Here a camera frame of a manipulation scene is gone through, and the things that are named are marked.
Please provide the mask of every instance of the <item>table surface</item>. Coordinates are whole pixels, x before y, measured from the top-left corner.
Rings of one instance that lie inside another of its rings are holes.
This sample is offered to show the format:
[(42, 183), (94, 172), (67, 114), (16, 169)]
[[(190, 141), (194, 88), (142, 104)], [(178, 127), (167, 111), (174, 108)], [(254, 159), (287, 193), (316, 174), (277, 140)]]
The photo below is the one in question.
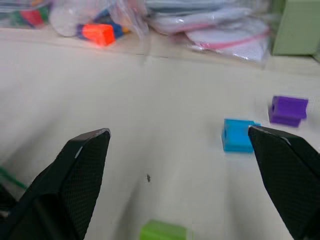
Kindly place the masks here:
[[(319, 65), (271, 57), (260, 67), (155, 34), (149, 44), (129, 35), (98, 49), (51, 30), (0, 30), (2, 166), (30, 184), (69, 139), (110, 128), (86, 240), (136, 240), (151, 218), (188, 227), (197, 240), (292, 239), (254, 154), (225, 154), (221, 131), (224, 118), (253, 120), (320, 151)], [(270, 125), (273, 95), (309, 98), (307, 120)]]

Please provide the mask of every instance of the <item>orange block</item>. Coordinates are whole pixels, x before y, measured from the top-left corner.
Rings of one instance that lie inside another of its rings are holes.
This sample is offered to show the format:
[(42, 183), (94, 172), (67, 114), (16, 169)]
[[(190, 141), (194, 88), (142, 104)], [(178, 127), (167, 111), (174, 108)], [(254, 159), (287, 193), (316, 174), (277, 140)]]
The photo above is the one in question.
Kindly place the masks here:
[(108, 24), (86, 24), (82, 35), (99, 46), (107, 46), (116, 41), (114, 28)]

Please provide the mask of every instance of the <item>green box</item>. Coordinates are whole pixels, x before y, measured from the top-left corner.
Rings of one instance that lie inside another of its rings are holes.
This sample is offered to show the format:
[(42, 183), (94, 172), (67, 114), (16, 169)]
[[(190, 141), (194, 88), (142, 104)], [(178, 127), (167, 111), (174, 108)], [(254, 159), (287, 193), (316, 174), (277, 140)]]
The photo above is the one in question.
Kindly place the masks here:
[(273, 12), (282, 12), (273, 55), (314, 55), (317, 52), (320, 0), (276, 0)]
[(183, 226), (150, 220), (142, 227), (140, 240), (187, 240), (187, 234)]

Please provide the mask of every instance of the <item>green cable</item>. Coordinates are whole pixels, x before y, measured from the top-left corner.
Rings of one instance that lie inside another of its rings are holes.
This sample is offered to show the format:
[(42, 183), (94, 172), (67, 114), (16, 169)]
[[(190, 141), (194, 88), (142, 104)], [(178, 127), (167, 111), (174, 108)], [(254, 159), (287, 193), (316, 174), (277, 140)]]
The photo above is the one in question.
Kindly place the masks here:
[(22, 182), (18, 181), (14, 176), (10, 175), (4, 168), (0, 167), (0, 176), (7, 179), (9, 182), (15, 184), (16, 186), (26, 190), (27, 186), (24, 185)]

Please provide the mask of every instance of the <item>purple block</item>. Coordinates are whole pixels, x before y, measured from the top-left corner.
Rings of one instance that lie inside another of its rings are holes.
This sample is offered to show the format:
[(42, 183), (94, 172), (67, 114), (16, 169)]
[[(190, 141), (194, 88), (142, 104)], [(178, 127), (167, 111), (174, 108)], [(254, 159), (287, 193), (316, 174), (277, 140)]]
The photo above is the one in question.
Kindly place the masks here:
[(307, 118), (308, 99), (274, 96), (269, 108), (270, 123), (298, 127)]

